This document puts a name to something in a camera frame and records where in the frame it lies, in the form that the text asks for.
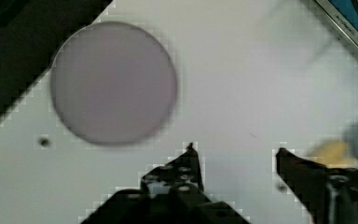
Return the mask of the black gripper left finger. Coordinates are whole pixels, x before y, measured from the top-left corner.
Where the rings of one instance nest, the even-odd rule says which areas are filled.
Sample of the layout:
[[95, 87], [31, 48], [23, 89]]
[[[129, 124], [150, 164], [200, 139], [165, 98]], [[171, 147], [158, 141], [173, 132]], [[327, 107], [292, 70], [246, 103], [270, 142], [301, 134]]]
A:
[[122, 189], [80, 224], [250, 224], [230, 205], [204, 193], [199, 154], [192, 145], [154, 168], [138, 189]]

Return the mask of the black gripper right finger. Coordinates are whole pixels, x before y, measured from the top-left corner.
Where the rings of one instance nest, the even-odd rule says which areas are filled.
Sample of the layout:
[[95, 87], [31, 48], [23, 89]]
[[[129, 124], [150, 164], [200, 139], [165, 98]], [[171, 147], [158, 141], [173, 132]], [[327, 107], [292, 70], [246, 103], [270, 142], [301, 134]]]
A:
[[357, 168], [328, 168], [281, 147], [276, 170], [314, 224], [358, 224]]

